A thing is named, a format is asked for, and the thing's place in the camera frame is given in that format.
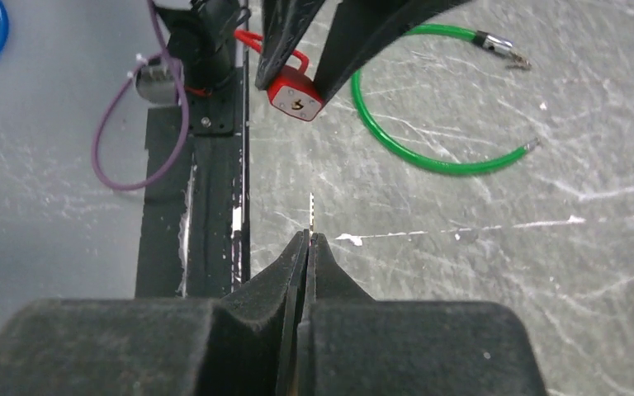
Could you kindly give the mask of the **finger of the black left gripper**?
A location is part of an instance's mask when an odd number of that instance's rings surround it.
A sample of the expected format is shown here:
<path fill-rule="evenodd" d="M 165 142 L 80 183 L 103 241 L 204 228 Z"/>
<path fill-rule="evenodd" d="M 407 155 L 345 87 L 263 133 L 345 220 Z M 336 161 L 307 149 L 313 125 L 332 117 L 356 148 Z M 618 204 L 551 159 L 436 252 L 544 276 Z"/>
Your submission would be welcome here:
<path fill-rule="evenodd" d="M 299 44 L 325 0 L 262 0 L 262 49 L 255 87 L 266 91 Z"/>
<path fill-rule="evenodd" d="M 352 0 L 334 13 L 313 83 L 329 102 L 348 79 L 402 35 L 467 0 Z"/>

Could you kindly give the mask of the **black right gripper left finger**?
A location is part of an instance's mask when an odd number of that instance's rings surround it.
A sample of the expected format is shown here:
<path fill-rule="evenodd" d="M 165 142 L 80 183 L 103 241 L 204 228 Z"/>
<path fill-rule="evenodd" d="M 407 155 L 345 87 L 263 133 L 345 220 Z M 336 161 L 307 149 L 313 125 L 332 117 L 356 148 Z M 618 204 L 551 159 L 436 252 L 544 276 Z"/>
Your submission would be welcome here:
<path fill-rule="evenodd" d="M 309 234 L 223 298 L 40 299 L 0 332 L 0 395 L 294 395 Z"/>

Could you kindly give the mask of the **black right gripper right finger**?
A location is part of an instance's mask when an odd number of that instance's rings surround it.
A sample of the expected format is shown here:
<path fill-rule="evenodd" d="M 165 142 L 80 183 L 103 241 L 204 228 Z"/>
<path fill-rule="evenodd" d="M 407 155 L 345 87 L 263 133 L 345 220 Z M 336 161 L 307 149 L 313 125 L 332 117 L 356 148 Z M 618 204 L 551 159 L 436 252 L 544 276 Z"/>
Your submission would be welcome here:
<path fill-rule="evenodd" d="M 516 313 L 491 301 L 373 299 L 310 239 L 296 334 L 299 395 L 544 395 Z"/>

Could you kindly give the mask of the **red cable lock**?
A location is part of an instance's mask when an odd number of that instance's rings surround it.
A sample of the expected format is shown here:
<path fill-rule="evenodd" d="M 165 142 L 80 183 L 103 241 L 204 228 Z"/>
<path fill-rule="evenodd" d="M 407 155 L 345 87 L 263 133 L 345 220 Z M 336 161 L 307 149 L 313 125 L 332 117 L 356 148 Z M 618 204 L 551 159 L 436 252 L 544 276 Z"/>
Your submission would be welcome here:
<path fill-rule="evenodd" d="M 295 68 L 284 64 L 276 77 L 260 91 L 265 91 L 271 106 L 298 120 L 312 121 L 324 108 L 325 103 L 317 92 L 313 81 L 305 74 L 310 65 L 308 56 L 298 49 L 292 50 L 289 57 L 299 60 Z"/>

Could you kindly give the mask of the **silver key bunch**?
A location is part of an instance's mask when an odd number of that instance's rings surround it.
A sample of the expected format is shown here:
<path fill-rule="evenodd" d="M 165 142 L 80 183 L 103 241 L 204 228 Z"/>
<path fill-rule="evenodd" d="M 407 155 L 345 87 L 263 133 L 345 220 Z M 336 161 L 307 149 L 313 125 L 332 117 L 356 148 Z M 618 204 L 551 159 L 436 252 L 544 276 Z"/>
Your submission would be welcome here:
<path fill-rule="evenodd" d="M 315 231 L 315 194 L 311 192 L 309 194 L 309 225 L 308 230 L 310 235 Z"/>

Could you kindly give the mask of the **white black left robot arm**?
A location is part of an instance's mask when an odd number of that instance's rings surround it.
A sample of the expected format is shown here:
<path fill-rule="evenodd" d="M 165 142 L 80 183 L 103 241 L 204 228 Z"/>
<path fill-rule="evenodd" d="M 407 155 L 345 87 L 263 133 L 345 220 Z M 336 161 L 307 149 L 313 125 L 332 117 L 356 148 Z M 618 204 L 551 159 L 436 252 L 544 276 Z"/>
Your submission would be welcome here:
<path fill-rule="evenodd" d="M 313 82 L 330 101 L 347 80 L 385 47 L 428 19 L 459 7 L 459 1 L 341 1 L 317 63 Z M 268 89 L 286 65 L 323 6 L 321 1 L 264 1 L 263 46 L 255 86 Z M 239 26 L 237 1 L 192 1 L 188 9 L 156 6 L 170 32 L 167 48 L 182 61 L 187 81 L 201 87 L 207 62 L 227 57 L 227 44 Z"/>

